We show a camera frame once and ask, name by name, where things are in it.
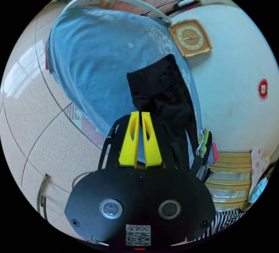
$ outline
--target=folded clothes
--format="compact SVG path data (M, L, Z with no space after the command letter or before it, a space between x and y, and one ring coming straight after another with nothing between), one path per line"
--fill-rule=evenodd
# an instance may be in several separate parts
M214 163L214 156L213 156L213 147L210 148L210 153L206 162L206 166L210 166Z
M203 183L205 183L206 180L209 178L210 174L210 169L206 169L204 166L201 166L200 170L198 171L197 178Z

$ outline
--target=screw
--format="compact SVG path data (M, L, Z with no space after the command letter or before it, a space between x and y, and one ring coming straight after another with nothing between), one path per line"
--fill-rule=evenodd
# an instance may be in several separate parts
M72 219L72 224L75 226L75 227L79 227L79 221L77 219Z
M137 174L136 175L136 180L137 181L144 181L144 174Z

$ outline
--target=blue cloth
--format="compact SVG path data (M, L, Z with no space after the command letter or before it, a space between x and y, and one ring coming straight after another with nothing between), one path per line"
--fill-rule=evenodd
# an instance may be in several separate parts
M201 112L194 80L166 22L128 12L76 7L56 20L46 48L50 73L104 136L117 119L136 111L126 74L168 54L174 55L189 88L200 133ZM187 139L191 162L194 156ZM139 143L138 160L144 162L143 142Z
M248 202L249 203L255 203L257 201L257 199L259 198L259 196L262 194L262 192L264 191L264 189L266 188L268 183L268 180L266 177L264 177L253 189L253 191L251 192L249 198L248 198Z
M210 147L210 153L206 162L206 166L210 166L214 162L214 157L213 157L213 147Z

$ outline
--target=black cloth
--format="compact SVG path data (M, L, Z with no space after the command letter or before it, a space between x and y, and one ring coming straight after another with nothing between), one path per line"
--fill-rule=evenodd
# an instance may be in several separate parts
M188 159L186 130L195 155L198 137L194 107L174 56L169 54L152 65L127 73L127 79L137 110L163 119L175 136L181 154Z

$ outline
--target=colorful fabric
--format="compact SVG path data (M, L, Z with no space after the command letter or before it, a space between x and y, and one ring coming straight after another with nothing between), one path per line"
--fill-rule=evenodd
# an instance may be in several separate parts
M268 161L262 156L260 149L253 149L251 152L251 188L249 196L259 182L262 174L268 167Z

